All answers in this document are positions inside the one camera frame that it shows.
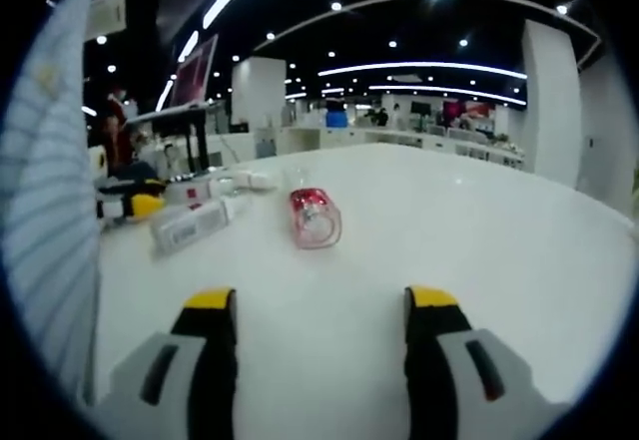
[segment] ceiling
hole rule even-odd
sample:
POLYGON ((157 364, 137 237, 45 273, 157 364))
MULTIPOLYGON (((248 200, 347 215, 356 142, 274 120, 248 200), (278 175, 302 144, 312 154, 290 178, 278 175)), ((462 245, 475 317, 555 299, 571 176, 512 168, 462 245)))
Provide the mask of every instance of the ceiling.
MULTIPOLYGON (((289 68, 287 93, 302 91, 318 98, 325 83, 345 87, 347 95, 362 96, 370 85, 397 84, 387 76, 417 75, 424 86, 468 89, 525 101, 525 82, 507 76, 458 69, 415 69, 362 71, 355 74, 320 78, 318 72, 369 63, 440 61, 468 63, 512 71, 523 71, 521 37, 525 19, 533 19, 567 32, 580 59, 591 48, 594 38, 570 25, 561 16, 540 12, 500 0, 399 0, 354 10, 342 9, 336 16, 305 26, 256 51, 276 35, 317 15, 330 12, 332 2, 344 8, 364 0, 233 0, 206 31, 202 17, 215 0, 207 0, 178 32, 173 43, 160 42, 156 17, 160 0, 127 0, 129 28, 109 36, 105 45, 86 43, 85 104, 100 109, 110 89, 127 89, 138 100, 141 111, 155 108, 169 76, 175 72, 176 59, 191 33, 200 31, 200 43, 220 35, 214 59, 208 96, 229 99, 233 56, 252 55, 285 59, 295 63, 289 68), (459 41, 466 39, 465 48, 459 41), (396 48, 388 43, 395 41, 396 48), (335 52, 330 58, 328 52, 335 52), (110 74, 106 67, 117 66, 110 74)), ((571 18, 595 30, 595 18, 586 0, 530 0, 554 9, 572 2, 571 18)), ((602 48, 595 52, 596 59, 602 48)))

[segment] white tabletop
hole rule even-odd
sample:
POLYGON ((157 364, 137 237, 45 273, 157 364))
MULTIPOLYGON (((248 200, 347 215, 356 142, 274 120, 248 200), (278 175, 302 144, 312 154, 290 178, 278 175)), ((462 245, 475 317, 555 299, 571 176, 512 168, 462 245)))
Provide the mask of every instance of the white tabletop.
POLYGON ((635 279, 630 220, 508 168, 389 145, 250 163, 307 167, 341 210, 343 235, 296 249, 284 193, 165 258, 145 224, 102 243, 99 393, 111 369, 169 331, 200 289, 239 296, 235 430, 242 439, 407 438, 402 290, 455 295, 532 367, 549 401, 587 387, 624 320, 635 279))

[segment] black ceiling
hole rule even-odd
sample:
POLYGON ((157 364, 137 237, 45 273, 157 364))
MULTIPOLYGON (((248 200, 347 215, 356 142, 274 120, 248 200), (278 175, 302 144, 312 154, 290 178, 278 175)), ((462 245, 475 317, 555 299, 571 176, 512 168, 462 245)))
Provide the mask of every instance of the black ceiling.
MULTIPOLYGON (((155 103, 169 76, 176 69, 176 58, 193 30, 201 33, 200 43, 220 34, 218 51, 212 71, 208 96, 227 98, 231 87, 232 57, 245 59, 252 55, 286 59, 297 65, 289 69, 289 94, 307 88, 311 97, 330 82, 335 87, 353 88, 362 94, 371 84, 391 84, 388 75, 418 74, 424 84, 471 89, 525 100, 522 81, 509 77, 451 69, 383 70, 359 72, 319 78, 317 72, 326 69, 368 63, 393 61, 448 61, 479 64, 513 71, 522 71, 521 36, 525 19, 533 19, 566 31, 573 41, 579 59, 591 47, 594 39, 561 20, 539 11, 497 0, 401 0, 376 4, 323 19, 282 39, 276 39, 263 49, 254 49, 266 41, 266 34, 276 34, 329 10, 330 3, 343 6, 364 0, 233 0, 216 22, 202 31, 202 16, 214 0, 205 3, 185 24, 168 47, 159 42, 156 13, 159 0, 127 0, 127 31, 109 36, 109 42, 99 46, 86 43, 85 72, 90 81, 85 84, 85 103, 99 109, 114 86, 126 88, 136 98, 143 111, 155 108, 155 103), (469 41, 460 48, 458 41, 469 41), (388 47, 395 40, 397 48, 388 47), (336 52, 334 58, 328 51, 336 52), (115 64, 118 71, 107 73, 106 66, 115 64), (433 83, 427 76, 435 78, 433 83), (476 85, 470 86, 470 80, 476 85), (513 88, 519 87, 515 95, 513 88)), ((531 0, 549 8, 572 0, 531 0)), ((586 0, 575 0, 570 16, 594 28, 594 17, 586 0)))

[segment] blue object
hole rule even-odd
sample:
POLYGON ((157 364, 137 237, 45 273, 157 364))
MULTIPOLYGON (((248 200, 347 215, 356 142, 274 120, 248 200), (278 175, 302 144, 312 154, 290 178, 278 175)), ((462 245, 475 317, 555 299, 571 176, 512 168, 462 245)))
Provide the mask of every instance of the blue object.
POLYGON ((327 128, 347 128, 348 117, 344 111, 339 112, 327 112, 326 113, 326 127, 327 128))

